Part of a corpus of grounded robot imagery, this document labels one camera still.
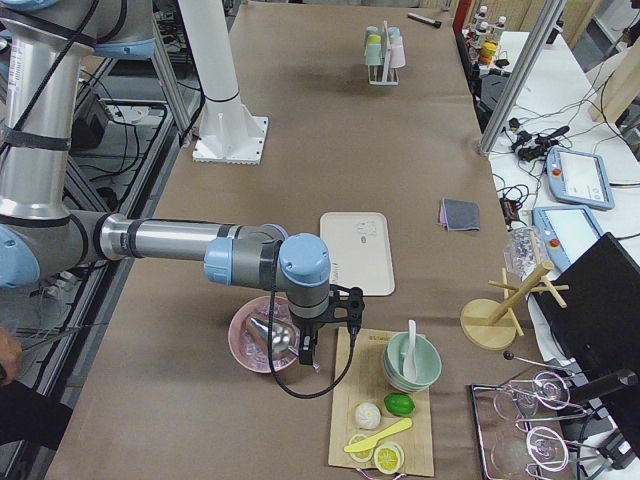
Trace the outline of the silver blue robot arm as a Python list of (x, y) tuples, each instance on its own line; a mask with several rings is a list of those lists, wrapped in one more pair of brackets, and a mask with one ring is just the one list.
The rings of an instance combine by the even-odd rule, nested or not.
[(152, 56), (153, 20), (148, 1), (2, 3), (11, 43), (1, 126), (1, 284), (29, 285), (98, 259), (200, 261), (213, 282), (285, 293), (300, 332), (299, 361), (311, 364), (335, 298), (328, 250), (317, 236), (291, 236), (273, 224), (132, 220), (63, 203), (81, 62)]

